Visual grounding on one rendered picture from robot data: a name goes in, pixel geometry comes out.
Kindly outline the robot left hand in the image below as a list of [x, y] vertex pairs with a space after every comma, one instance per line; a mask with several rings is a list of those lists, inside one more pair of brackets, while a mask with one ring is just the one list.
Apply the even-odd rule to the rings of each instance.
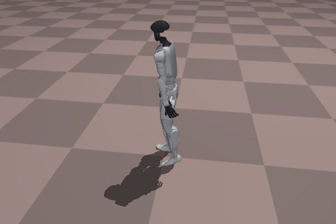
[[171, 118], [171, 117], [174, 118], [174, 117], [178, 116], [179, 114], [177, 114], [175, 112], [175, 110], [171, 107], [172, 105], [171, 105], [170, 100], [169, 100], [169, 105], [170, 106], [164, 106], [165, 107], [165, 115], [168, 115], [169, 118]]

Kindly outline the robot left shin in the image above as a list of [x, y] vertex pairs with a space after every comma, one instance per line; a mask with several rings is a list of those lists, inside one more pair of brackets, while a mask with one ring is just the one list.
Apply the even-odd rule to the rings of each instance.
[[177, 158], [177, 147], [179, 143], [179, 132], [178, 130], [172, 130], [171, 136], [168, 136], [168, 134], [166, 134], [166, 137], [167, 137], [167, 142], [168, 142], [171, 154], [172, 154], [172, 158], [176, 159]]

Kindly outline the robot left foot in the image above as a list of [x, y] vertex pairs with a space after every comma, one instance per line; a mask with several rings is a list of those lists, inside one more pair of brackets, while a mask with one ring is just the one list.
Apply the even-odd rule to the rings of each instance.
[[[174, 156], [175, 157], [175, 156]], [[166, 166], [166, 165], [171, 165], [174, 164], [176, 162], [180, 162], [182, 160], [181, 155], [177, 154], [177, 158], [173, 159], [172, 157], [168, 158], [167, 160], [162, 162], [162, 165]]]

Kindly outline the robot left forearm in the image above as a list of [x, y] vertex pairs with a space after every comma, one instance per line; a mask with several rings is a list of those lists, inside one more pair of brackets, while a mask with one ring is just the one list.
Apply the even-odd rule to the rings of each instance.
[[163, 79], [158, 79], [157, 84], [159, 86], [161, 100], [163, 101], [164, 106], [170, 106], [169, 105], [169, 96], [168, 96], [168, 86], [166, 86]]

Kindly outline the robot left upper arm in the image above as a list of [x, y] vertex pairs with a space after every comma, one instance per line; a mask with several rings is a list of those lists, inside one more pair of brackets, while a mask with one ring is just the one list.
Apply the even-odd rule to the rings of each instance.
[[155, 53], [154, 61], [156, 63], [157, 72], [160, 75], [158, 79], [163, 79], [164, 82], [166, 83], [167, 82], [166, 68], [165, 68], [166, 55], [164, 50], [159, 50]]

